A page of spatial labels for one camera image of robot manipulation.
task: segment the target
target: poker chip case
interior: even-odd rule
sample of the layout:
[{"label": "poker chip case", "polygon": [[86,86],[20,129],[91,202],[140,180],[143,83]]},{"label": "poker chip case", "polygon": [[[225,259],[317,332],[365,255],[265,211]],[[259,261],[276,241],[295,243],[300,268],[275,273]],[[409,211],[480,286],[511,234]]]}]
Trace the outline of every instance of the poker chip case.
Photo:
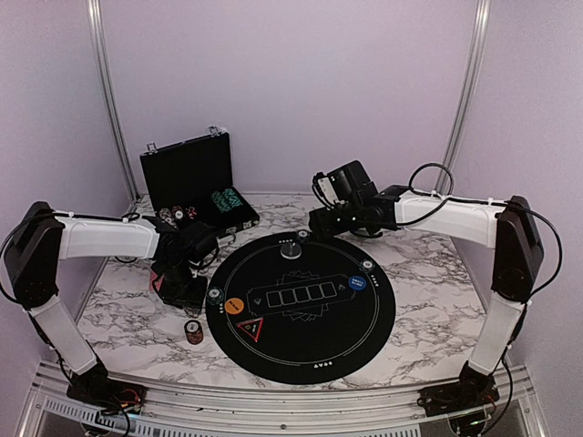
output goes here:
[{"label": "poker chip case", "polygon": [[256,226],[259,215],[233,187],[230,135],[210,135],[156,148],[140,155],[152,207],[172,226],[202,221],[218,238]]}]

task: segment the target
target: round poker mat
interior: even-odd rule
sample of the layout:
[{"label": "round poker mat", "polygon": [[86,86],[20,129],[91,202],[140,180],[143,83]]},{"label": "round poker mat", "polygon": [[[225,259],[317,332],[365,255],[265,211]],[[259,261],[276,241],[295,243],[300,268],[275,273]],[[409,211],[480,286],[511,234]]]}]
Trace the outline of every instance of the round poker mat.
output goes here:
[{"label": "round poker mat", "polygon": [[233,361],[288,384],[357,371],[387,342],[395,317],[389,279],[370,256],[305,230],[235,250],[212,277],[205,308],[212,336]]}]

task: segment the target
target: purple wall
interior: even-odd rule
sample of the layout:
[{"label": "purple wall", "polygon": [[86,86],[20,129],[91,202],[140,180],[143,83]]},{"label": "purple wall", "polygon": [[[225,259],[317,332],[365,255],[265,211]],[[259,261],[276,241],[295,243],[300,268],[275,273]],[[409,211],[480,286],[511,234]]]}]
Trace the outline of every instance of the purple wall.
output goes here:
[{"label": "purple wall", "polygon": [[445,153],[476,2],[102,1],[113,84],[138,155],[232,133],[244,190],[308,191],[316,171],[359,158],[405,183]]},{"label": "purple wall", "polygon": [[[129,201],[85,2],[0,2],[0,46],[1,238],[39,199],[60,209],[124,212]],[[70,309],[97,265],[98,260],[77,260],[61,266],[58,285]],[[1,297],[0,326],[0,435],[10,436],[47,349],[27,316]]]},{"label": "purple wall", "polygon": [[[512,358],[527,364],[551,435],[581,435],[583,3],[493,2],[479,80],[455,164],[456,194],[520,194],[557,226],[562,274],[536,296]],[[557,259],[544,227],[542,280]],[[458,247],[488,295],[492,253]]]}]

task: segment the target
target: marble surface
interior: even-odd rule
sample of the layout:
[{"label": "marble surface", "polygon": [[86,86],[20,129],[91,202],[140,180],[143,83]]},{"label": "marble surface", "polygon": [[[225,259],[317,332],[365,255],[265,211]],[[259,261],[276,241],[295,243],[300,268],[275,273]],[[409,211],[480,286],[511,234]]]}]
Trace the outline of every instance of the marble surface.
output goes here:
[{"label": "marble surface", "polygon": [[[309,196],[247,195],[260,214],[258,227],[223,240],[220,260],[243,244],[276,232],[307,229]],[[138,212],[151,213],[148,200]],[[130,375],[198,385],[283,390],[362,389],[455,377],[472,347],[485,313],[461,259],[448,237],[421,231],[385,232],[384,237],[342,238],[368,252],[392,282],[396,322],[379,354],[337,381],[290,386],[254,376],[231,361],[212,339],[204,316],[205,339],[186,341],[183,310],[162,304],[149,290],[149,261],[111,260],[93,291],[79,328],[106,366]],[[215,262],[202,273],[209,278]]]}]

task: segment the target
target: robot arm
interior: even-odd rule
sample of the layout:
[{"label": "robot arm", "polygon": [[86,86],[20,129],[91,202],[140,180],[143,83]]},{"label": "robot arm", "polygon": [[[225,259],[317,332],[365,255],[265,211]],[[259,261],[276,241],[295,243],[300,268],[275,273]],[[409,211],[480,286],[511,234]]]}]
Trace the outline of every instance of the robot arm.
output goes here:
[{"label": "robot arm", "polygon": [[[498,399],[492,373],[522,326],[543,260],[537,227],[525,212],[527,201],[518,196],[509,202],[449,198],[406,186],[378,192],[358,161],[328,175],[316,175],[312,188],[325,205],[310,213],[310,228],[317,237],[357,229],[373,236],[380,229],[405,228],[466,239],[495,250],[494,293],[460,382],[421,390],[419,404],[428,415],[435,415],[482,405],[487,402],[485,396]],[[438,399],[446,401],[440,404]]]},{"label": "robot arm", "polygon": [[81,401],[108,400],[124,387],[108,379],[105,366],[59,298],[58,262],[80,257],[153,259],[152,269],[164,278],[156,290],[162,300],[200,310],[207,279],[194,278],[190,263],[200,262],[217,247],[212,230],[202,223],[177,230],[155,217],[78,216],[37,202],[8,245],[5,264],[15,299],[74,373],[77,384],[67,394]]}]

